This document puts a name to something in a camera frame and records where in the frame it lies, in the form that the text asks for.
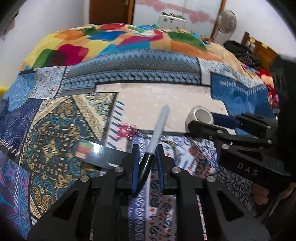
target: pink decoration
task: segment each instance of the pink decoration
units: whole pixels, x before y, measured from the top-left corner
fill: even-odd
[[[201,22],[206,22],[210,19],[210,16],[203,11],[198,11],[197,15],[199,16]]]
[[[271,98],[270,104],[271,104],[271,107],[279,107],[279,96],[277,94]]]
[[[197,15],[189,15],[189,19],[192,23],[197,23],[200,21],[200,18]]]
[[[156,12],[162,12],[165,9],[171,9],[171,10],[186,13],[189,15],[189,19],[193,24],[197,22],[209,22],[211,24],[216,23],[215,19],[210,18],[210,15],[203,11],[196,12],[175,4],[171,4],[171,3],[166,4],[166,3],[160,2],[160,0],[137,0],[136,4],[153,7]]]
[[[128,45],[128,44],[133,44],[133,43],[140,43],[140,42],[145,42],[145,41],[156,41],[156,40],[160,40],[163,38],[163,33],[160,32],[160,34],[157,34],[153,37],[145,37],[145,36],[132,36],[131,38],[129,39],[125,39],[123,40],[118,46],[117,48],[119,47],[122,47],[122,46],[125,46],[125,45]]]
[[[211,24],[215,24],[215,23],[216,23],[216,20],[215,20],[215,19],[212,19],[212,18],[210,18],[210,20],[209,20],[209,23],[211,23]]]
[[[158,3],[159,0],[144,0],[148,7],[152,7],[154,3]]]
[[[166,7],[166,4],[165,3],[162,3],[162,2],[156,2],[153,4],[153,8],[156,12],[162,12],[163,10],[165,10],[167,7]]]
[[[137,127],[135,125],[129,126],[127,123],[119,124],[119,127],[117,128],[118,133],[116,135],[117,140],[126,138],[131,141],[135,135],[136,128]]]

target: black bag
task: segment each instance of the black bag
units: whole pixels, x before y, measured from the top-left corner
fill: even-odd
[[[223,45],[228,51],[233,53],[239,61],[253,69],[259,70],[260,58],[253,55],[248,47],[233,40],[227,40]]]

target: colorful blanket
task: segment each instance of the colorful blanket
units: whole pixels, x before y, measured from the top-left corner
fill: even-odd
[[[222,61],[211,54],[196,34],[123,23],[93,25],[47,35],[24,60],[22,70],[74,65],[98,55],[131,49],[176,51],[192,57]]]
[[[250,212],[256,213],[252,182],[219,166],[213,142],[186,137],[184,126],[196,105],[224,115],[251,112],[272,117],[266,86],[219,60],[207,60],[213,55],[191,33],[130,28],[135,27],[89,26],[45,37],[26,58],[23,68],[27,70],[3,96],[0,206],[24,238],[81,175],[103,174],[98,167],[74,157],[80,139],[126,152],[132,144],[139,144],[142,155],[149,140],[143,136],[135,136],[132,141],[117,140],[116,128],[120,123],[135,124],[150,135],[164,104],[171,106],[171,112],[162,139],[175,143],[162,143],[165,154],[191,175],[214,175]],[[114,38],[114,32],[124,29],[126,33]],[[151,36],[144,40],[148,33]],[[137,39],[137,43],[123,45],[131,39]],[[185,50],[181,46],[194,51],[182,54]],[[76,47],[79,50],[69,51]],[[239,130],[229,132],[240,134]],[[154,169],[139,196],[129,202],[132,241],[139,237],[175,239],[176,197],[160,193]]]

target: gray marker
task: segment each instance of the gray marker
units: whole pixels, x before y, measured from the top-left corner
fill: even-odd
[[[148,175],[151,170],[153,160],[155,157],[155,150],[156,150],[156,147],[159,143],[160,137],[163,133],[163,128],[166,124],[169,112],[170,112],[169,105],[167,105],[167,104],[164,105],[161,109],[160,114],[159,114],[157,123],[154,128],[152,138],[151,138],[149,145],[146,149],[146,153],[144,154],[143,159],[139,165],[137,191],[140,191],[143,188],[143,186],[145,185],[145,182],[148,178]]]

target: wall fan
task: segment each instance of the wall fan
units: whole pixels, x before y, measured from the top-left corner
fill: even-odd
[[[226,10],[219,14],[217,29],[214,33],[214,40],[218,44],[223,44],[228,40],[237,26],[237,18],[232,11]]]

